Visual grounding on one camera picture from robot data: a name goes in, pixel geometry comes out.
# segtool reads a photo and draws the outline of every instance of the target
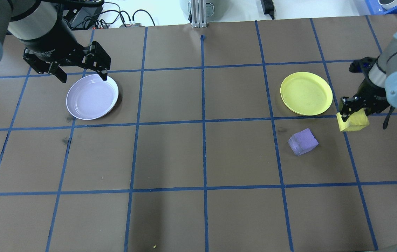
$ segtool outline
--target black wire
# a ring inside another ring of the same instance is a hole
[[[49,2],[49,3],[54,3],[54,4],[63,4],[63,5],[68,5],[71,7],[99,7],[104,4],[104,0],[42,0],[43,2]]]
[[[117,5],[117,8],[119,8],[119,13],[122,11],[121,9],[120,9],[120,5],[118,5],[117,3],[112,3],[112,2],[105,2],[105,3],[107,3],[107,4],[112,4],[112,5]],[[124,21],[124,19],[123,19],[123,17],[122,17],[122,15],[120,15],[120,17],[121,17],[121,21],[122,21],[122,23],[125,23],[125,21]]]
[[[114,21],[112,21],[111,23],[107,23],[107,22],[105,22],[103,19],[101,19],[100,21],[98,21],[97,20],[97,18],[95,19],[96,21],[95,21],[95,23],[96,23],[96,27],[98,26],[98,23],[100,22],[100,24],[103,26],[103,24],[105,24],[105,25],[112,25],[112,24],[114,24],[116,21],[117,21],[117,19],[118,18],[121,18],[122,20],[123,20],[123,16],[121,15],[121,14],[119,14],[115,19],[114,19]]]
[[[390,116],[392,115],[394,109],[395,109],[395,107],[390,106],[389,113],[388,113],[387,116],[385,117],[385,121],[384,121],[384,123],[382,124],[382,129],[387,129],[387,127],[389,126]]]
[[[155,21],[153,21],[152,15],[150,15],[150,13],[149,13],[148,11],[144,10],[144,9],[138,9],[137,11],[135,11],[135,12],[133,13],[133,22],[135,21],[135,14],[136,14],[138,11],[144,11],[145,13],[147,13],[147,14],[150,16],[150,19],[152,20],[153,26],[155,26]]]
[[[117,13],[119,13],[119,15],[115,18],[115,20],[114,20],[112,23],[109,23],[109,24],[115,23],[115,21],[116,21],[119,17],[121,17],[121,19],[123,19],[123,16],[122,16],[121,12],[119,12],[119,11],[117,11],[117,10],[110,9],[110,10],[103,11],[103,12],[101,12],[101,13],[99,13],[99,14],[95,14],[95,15],[93,15],[93,16],[89,16],[89,17],[86,16],[85,19],[84,19],[81,23],[79,23],[79,24],[77,24],[76,26],[72,27],[71,30],[72,30],[72,29],[75,29],[75,28],[77,28],[77,27],[79,27],[80,25],[83,26],[83,29],[86,29],[86,27],[85,27],[85,22],[87,22],[87,21],[98,22],[97,17],[100,16],[100,15],[102,15],[102,14],[104,14],[104,13],[107,13],[107,12],[117,12]]]
[[[124,13],[128,16],[128,21],[131,21],[130,15],[128,14],[128,12],[126,12],[126,11],[124,11],[124,10],[121,10],[120,12],[124,12]]]

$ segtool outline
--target cable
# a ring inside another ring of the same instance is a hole
[[[99,22],[99,21],[97,20],[97,17],[100,16],[100,15],[102,15],[102,14],[104,14],[104,13],[107,13],[107,12],[117,12],[117,13],[118,13],[118,16],[114,19],[114,21],[111,22],[111,23],[107,23],[107,24],[114,24],[114,23],[117,21],[117,19],[118,19],[119,17],[121,17],[121,19],[124,20],[121,12],[119,12],[119,11],[117,11],[117,10],[110,9],[110,10],[107,10],[107,11],[103,11],[103,12],[101,12],[101,13],[99,13],[99,14],[95,14],[95,15],[93,15],[93,16],[89,16],[89,17],[86,16],[85,19],[84,19],[81,23],[77,24],[75,27],[72,27],[71,30],[73,30],[73,29],[79,27],[80,25],[82,25],[83,29],[86,29],[86,27],[85,27],[85,22],[87,22],[87,21],[94,21],[94,22],[97,24],[97,23]]]
[[[138,11],[144,11],[145,13],[147,13],[147,14],[150,16],[150,19],[151,19],[152,22],[153,22],[153,26],[155,26],[155,21],[153,21],[152,15],[150,15],[150,13],[149,13],[148,11],[144,10],[144,9],[138,9],[137,11],[135,11],[135,12],[133,13],[133,22],[135,21],[135,14],[136,14]]]
[[[123,17],[122,17],[122,15],[120,14],[120,12],[122,11],[121,9],[120,9],[120,5],[118,5],[117,3],[112,3],[112,2],[106,2],[105,1],[105,3],[107,3],[107,4],[112,4],[112,5],[117,5],[117,8],[119,8],[119,16],[121,17],[121,21],[122,21],[122,23],[125,23],[125,21],[124,21],[124,19],[123,19]]]
[[[104,0],[42,0],[54,4],[63,4],[70,7],[99,7],[104,4]]]
[[[128,14],[128,12],[126,12],[126,11],[124,11],[124,10],[121,10],[120,12],[124,12],[124,13],[128,16],[128,21],[131,22],[130,15]]]

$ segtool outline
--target brown table surface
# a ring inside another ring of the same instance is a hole
[[[397,110],[341,133],[352,60],[380,54],[397,15],[74,32],[112,58],[120,91],[75,120],[68,83],[30,71],[7,36],[0,63],[0,251],[365,251],[397,243]],[[282,80],[328,81],[322,115],[288,110]],[[320,142],[295,156],[291,135]]]

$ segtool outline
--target cube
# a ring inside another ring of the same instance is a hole
[[[305,129],[293,134],[293,136],[288,140],[288,145],[292,148],[293,153],[299,156],[313,150],[317,147],[318,142],[312,132],[310,132],[310,129]]]

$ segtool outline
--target gray robot arm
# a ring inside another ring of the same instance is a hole
[[[0,0],[0,60],[2,43],[9,30],[26,45],[22,58],[37,73],[49,73],[65,83],[67,75],[61,67],[76,65],[91,69],[106,80],[110,56],[96,41],[86,47],[78,44],[62,16],[46,1],[81,3],[73,0]]]
[[[362,72],[365,79],[353,97],[341,97],[339,111],[343,121],[361,109],[365,109],[368,116],[381,113],[390,105],[391,111],[397,107],[397,33],[377,59],[366,57],[356,60],[349,70]]]

